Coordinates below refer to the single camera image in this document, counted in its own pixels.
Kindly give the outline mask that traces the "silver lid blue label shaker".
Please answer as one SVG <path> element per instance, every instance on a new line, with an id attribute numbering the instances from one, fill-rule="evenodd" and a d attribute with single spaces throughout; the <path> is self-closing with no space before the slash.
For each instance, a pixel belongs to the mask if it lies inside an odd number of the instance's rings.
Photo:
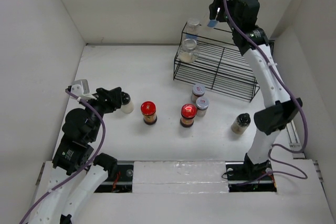
<path id="1" fill-rule="evenodd" d="M 218 16 L 218 11 L 209 12 L 209 19 L 206 23 L 207 28 L 212 29 L 216 27 L 216 25 L 218 24 L 217 16 Z"/>

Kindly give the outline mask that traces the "right red lid sauce jar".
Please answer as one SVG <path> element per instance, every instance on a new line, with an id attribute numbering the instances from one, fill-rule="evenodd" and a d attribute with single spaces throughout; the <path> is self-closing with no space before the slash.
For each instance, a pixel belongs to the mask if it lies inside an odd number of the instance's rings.
<path id="1" fill-rule="evenodd" d="M 180 124 L 183 127 L 191 127 L 194 124 L 194 118 L 197 114 L 197 108 L 193 104 L 185 104 L 181 108 Z"/>

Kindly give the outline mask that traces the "clear glass jar white powder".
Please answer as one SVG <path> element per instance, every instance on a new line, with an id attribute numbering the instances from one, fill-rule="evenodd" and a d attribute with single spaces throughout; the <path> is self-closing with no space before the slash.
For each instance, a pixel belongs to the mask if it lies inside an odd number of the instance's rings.
<path id="1" fill-rule="evenodd" d="M 178 50 L 178 58 L 184 63 L 193 63 L 199 54 L 199 48 L 195 39 L 184 39 Z"/>

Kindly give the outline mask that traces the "black cap white grinder left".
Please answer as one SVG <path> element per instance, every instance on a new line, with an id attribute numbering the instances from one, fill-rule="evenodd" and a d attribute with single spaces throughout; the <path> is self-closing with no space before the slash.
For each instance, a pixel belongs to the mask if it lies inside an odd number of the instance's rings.
<path id="1" fill-rule="evenodd" d="M 129 114 L 134 110 L 134 104 L 130 95 L 126 92 L 121 92 L 121 110 L 125 114 Z"/>

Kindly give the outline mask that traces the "front red label spice jar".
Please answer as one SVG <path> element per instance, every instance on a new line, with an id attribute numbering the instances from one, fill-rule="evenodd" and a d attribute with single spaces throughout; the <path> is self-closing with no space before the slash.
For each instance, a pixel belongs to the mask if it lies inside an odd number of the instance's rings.
<path id="1" fill-rule="evenodd" d="M 196 100 L 197 116 L 203 117 L 209 107 L 209 99 L 207 97 L 198 97 Z"/>

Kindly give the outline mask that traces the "back red label spice jar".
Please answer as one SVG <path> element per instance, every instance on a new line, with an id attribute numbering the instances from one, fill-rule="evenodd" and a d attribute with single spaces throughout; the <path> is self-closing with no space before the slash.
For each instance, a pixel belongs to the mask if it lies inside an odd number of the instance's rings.
<path id="1" fill-rule="evenodd" d="M 205 94 L 205 87 L 200 83 L 194 84 L 192 88 L 191 101 L 195 103 L 196 100 L 199 97 L 202 97 L 204 94 Z"/>

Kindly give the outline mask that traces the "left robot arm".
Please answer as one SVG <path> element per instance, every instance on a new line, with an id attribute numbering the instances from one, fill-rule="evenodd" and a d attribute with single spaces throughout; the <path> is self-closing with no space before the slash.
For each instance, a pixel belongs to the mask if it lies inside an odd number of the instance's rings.
<path id="1" fill-rule="evenodd" d="M 99 185 L 117 175 L 117 159 L 100 150 L 106 136 L 103 116 L 122 107 L 122 89 L 98 88 L 90 94 L 74 83 L 65 92 L 82 107 L 66 114 L 46 192 L 21 223 L 73 223 Z"/>

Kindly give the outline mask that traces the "red label spice jar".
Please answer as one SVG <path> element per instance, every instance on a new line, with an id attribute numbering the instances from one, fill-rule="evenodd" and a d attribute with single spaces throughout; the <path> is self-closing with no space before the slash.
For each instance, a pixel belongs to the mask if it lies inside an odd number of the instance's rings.
<path id="1" fill-rule="evenodd" d="M 198 97 L 196 100 L 197 116 L 203 117 L 209 107 L 209 99 L 207 97 Z"/>
<path id="2" fill-rule="evenodd" d="M 205 94 L 205 87 L 200 83 L 194 84 L 192 88 L 191 101 L 195 103 L 196 100 L 199 97 L 202 97 L 204 94 Z"/>

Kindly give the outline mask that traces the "black cap brown grinder right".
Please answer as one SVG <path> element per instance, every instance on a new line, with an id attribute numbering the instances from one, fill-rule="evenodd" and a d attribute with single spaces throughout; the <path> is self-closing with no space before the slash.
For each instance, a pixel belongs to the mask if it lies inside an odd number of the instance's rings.
<path id="1" fill-rule="evenodd" d="M 250 126 L 251 118 L 249 113 L 242 113 L 237 116 L 235 121 L 231 125 L 231 130 L 235 134 L 242 135 L 246 129 Z"/>

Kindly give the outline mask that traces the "red lid sauce jar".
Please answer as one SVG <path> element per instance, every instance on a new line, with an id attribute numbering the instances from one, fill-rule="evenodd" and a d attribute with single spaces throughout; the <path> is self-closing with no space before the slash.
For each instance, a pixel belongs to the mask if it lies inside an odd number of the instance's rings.
<path id="1" fill-rule="evenodd" d="M 145 124 L 153 125 L 157 122 L 156 106 L 152 101 L 143 102 L 140 109 Z"/>
<path id="2" fill-rule="evenodd" d="M 183 127 L 191 127 L 194 124 L 194 118 L 197 114 L 197 108 L 193 104 L 185 104 L 181 108 L 180 124 Z"/>

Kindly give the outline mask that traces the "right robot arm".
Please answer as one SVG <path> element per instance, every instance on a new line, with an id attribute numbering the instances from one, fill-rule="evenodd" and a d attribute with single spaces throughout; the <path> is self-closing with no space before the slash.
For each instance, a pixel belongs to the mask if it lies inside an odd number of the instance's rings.
<path id="1" fill-rule="evenodd" d="M 254 114 L 256 134 L 243 165 L 227 173 L 228 178 L 243 180 L 244 185 L 271 175 L 270 154 L 277 146 L 276 138 L 297 113 L 302 113 L 302 100 L 282 81 L 269 39 L 256 25 L 259 8 L 258 0 L 213 0 L 209 5 L 210 20 L 230 27 L 233 42 L 251 67 L 264 100 L 265 108 Z"/>

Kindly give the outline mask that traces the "left red lid sauce jar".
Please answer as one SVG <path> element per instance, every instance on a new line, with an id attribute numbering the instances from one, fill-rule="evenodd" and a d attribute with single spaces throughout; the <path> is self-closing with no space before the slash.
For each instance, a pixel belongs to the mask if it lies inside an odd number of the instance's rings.
<path id="1" fill-rule="evenodd" d="M 153 125 L 157 122 L 156 106 L 152 101 L 143 102 L 140 109 L 145 124 Z"/>

